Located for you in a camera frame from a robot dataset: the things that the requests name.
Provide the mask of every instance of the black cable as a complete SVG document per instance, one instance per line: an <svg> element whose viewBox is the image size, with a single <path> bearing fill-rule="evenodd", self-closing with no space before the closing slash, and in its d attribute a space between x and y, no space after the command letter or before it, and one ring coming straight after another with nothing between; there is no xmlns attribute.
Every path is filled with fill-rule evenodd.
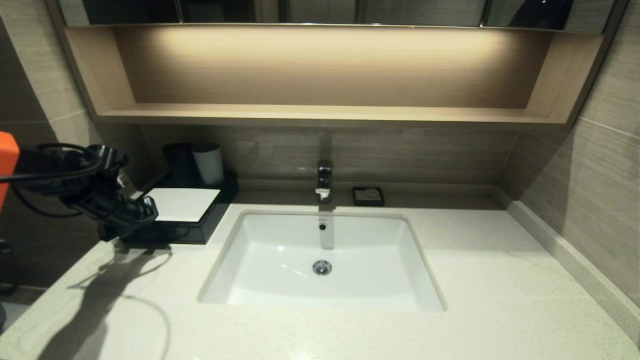
<svg viewBox="0 0 640 360"><path fill-rule="evenodd" d="M85 155L93 158L94 164L88 168L82 170L74 170L60 173L48 173L48 174L14 174L10 176L0 176L0 183L21 183L25 181L38 181L38 180L66 180L76 177L91 175L100 170L102 165L102 158L95 151L89 150L86 147L80 145L74 145L72 143L42 143L37 145L39 149L45 149L48 147L68 147L69 149L75 149L83 152Z"/></svg>
<svg viewBox="0 0 640 360"><path fill-rule="evenodd" d="M13 194L15 194L15 196L18 198L18 200L20 200L21 203L23 203L23 205L25 205L27 208L29 208L29 210L38 213L44 217L50 217L50 218L72 218L72 217L76 217L79 215L82 215L82 213L77 212L77 213L71 213L71 214L52 214L52 213L48 213L46 211L42 211L40 209L38 209L34 204L32 204L30 201L27 200L27 198L24 197L24 195L18 190L18 188L16 186L12 186L11 190L13 190Z"/></svg>

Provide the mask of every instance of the white quartz countertop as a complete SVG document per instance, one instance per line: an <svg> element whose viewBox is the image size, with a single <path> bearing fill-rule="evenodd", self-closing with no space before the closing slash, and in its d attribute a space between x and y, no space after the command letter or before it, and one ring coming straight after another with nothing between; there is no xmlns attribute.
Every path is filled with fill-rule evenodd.
<svg viewBox="0 0 640 360"><path fill-rule="evenodd" d="M203 285L244 211L207 245L115 255L98 243L0 337L0 359L639 359L633 342L501 210L338 207L402 214L444 297L443 313L203 304Z"/></svg>

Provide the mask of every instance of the backsplash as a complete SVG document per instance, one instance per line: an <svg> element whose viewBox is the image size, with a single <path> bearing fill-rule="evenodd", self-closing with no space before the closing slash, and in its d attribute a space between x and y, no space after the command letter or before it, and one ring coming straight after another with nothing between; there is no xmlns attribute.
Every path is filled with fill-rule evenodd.
<svg viewBox="0 0 640 360"><path fill-rule="evenodd" d="M523 132L502 184L640 306L640 1L570 134Z"/></svg>
<svg viewBox="0 0 640 360"><path fill-rule="evenodd" d="M221 145L227 171L244 179L315 179L331 159L336 180L495 184L514 131L427 129L143 126L158 167L161 147L177 142Z"/></svg>

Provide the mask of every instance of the sink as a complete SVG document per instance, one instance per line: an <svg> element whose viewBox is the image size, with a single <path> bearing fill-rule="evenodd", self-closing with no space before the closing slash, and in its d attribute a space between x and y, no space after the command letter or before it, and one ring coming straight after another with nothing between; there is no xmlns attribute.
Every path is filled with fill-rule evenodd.
<svg viewBox="0 0 640 360"><path fill-rule="evenodd" d="M444 311L409 223L390 217L244 214L200 301Z"/></svg>

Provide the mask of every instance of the tiled wall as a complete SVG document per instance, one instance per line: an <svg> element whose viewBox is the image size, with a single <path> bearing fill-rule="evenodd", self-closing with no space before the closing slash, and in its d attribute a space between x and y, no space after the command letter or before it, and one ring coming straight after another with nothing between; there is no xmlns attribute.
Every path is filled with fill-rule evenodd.
<svg viewBox="0 0 640 360"><path fill-rule="evenodd" d="M640 306L640 0L570 134L523 132L502 184Z"/></svg>
<svg viewBox="0 0 640 360"><path fill-rule="evenodd" d="M91 122L44 0L1 0L0 17L0 131L24 145L106 143L131 156L134 184L153 177L140 127ZM52 213L70 212L56 199L31 199ZM32 286L52 284L98 241L92 220L42 217L12 194L0 215L0 237L14 246L22 283Z"/></svg>
<svg viewBox="0 0 640 360"><path fill-rule="evenodd" d="M514 131L314 127L143 126L153 159L163 145L215 142L226 170L250 179L314 179L331 159L336 180L495 184Z"/></svg>

